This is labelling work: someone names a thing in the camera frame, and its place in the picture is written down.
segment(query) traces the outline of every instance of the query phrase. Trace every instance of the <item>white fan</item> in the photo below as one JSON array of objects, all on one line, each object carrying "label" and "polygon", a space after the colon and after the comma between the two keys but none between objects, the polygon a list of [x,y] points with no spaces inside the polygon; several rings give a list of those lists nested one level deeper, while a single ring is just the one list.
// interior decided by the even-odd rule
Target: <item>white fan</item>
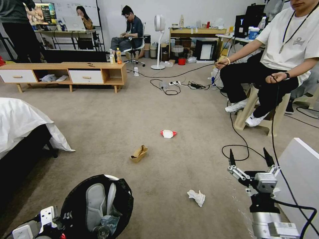
[{"label": "white fan", "polygon": [[159,32],[160,31],[160,37],[159,37],[159,49],[157,52],[157,65],[152,65],[151,68],[154,70],[161,70],[164,69],[165,66],[160,65],[160,41],[164,35],[165,32],[165,18],[162,15],[156,15],[155,20],[154,20],[154,26],[155,26],[155,31]]}]

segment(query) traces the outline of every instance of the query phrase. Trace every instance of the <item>white t-shirt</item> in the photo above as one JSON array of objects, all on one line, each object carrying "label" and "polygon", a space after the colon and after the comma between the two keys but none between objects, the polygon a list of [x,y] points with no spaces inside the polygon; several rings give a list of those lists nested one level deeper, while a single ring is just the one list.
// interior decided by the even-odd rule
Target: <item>white t-shirt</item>
[{"label": "white t-shirt", "polygon": [[[319,7],[312,12],[279,53],[285,29],[293,12],[292,8],[287,8],[278,13],[256,38],[266,45],[260,62],[268,68],[288,71],[307,58],[319,57]],[[305,18],[306,16],[292,17],[284,42],[292,36]],[[309,75],[310,71],[298,76],[299,85]]]}]

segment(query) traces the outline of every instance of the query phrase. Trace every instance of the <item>white bedsheet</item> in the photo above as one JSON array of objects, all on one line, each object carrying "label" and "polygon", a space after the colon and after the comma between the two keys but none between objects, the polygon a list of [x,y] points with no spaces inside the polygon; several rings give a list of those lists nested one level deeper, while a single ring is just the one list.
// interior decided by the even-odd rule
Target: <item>white bedsheet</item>
[{"label": "white bedsheet", "polygon": [[0,159],[42,124],[46,124],[52,135],[50,143],[53,148],[75,151],[54,121],[40,110],[20,99],[0,98]]}]

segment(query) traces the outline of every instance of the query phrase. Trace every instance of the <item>hand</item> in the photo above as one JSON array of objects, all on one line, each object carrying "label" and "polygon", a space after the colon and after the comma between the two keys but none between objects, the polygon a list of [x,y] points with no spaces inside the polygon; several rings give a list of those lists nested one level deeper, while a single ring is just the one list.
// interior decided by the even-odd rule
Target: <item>hand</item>
[{"label": "hand", "polygon": [[222,68],[224,68],[226,65],[228,65],[228,60],[226,58],[221,59],[219,62],[217,62],[216,68],[221,70]]},{"label": "hand", "polygon": [[287,78],[286,73],[284,72],[278,72],[278,73],[273,73],[270,76],[266,77],[266,82],[269,84],[274,84],[274,83],[278,83],[284,79]]}]

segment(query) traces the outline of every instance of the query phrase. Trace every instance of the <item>carpet floor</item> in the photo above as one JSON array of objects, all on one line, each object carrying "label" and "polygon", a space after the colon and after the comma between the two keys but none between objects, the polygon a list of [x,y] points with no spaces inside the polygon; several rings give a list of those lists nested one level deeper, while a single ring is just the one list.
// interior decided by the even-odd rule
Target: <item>carpet floor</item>
[{"label": "carpet floor", "polygon": [[[138,65],[139,70],[154,78],[203,66],[176,64],[155,71],[150,68],[155,60],[145,62],[146,67]],[[174,80],[207,85],[211,70],[208,66]],[[124,178],[134,196],[130,223],[119,239],[251,237],[250,199],[244,187],[227,172],[228,159],[221,152],[224,145],[244,144],[225,113],[226,98],[218,90],[185,87],[177,96],[167,96],[152,86],[150,79],[128,73],[126,85],[117,94],[101,87],[74,87],[70,93],[68,88],[53,85],[45,89],[22,85],[21,94],[16,85],[0,83],[1,97],[19,98],[40,109],[55,121],[76,150],[60,151],[58,158],[42,158],[37,163],[1,215],[0,235],[42,208],[57,205],[60,210],[65,197],[82,180],[109,174]],[[319,126],[318,121],[299,112],[293,116]],[[178,134],[166,139],[160,135],[162,129]],[[250,147],[258,152],[266,147],[273,155],[271,137],[265,128],[245,128],[239,133]],[[278,155],[294,137],[319,151],[318,129],[284,117],[275,138]],[[135,164],[129,156],[142,144],[149,151]],[[247,155],[242,147],[233,147],[233,152],[236,159]],[[243,170],[266,170],[265,161],[250,153],[249,159],[237,165]],[[190,189],[206,195],[202,208],[188,198]]]}]

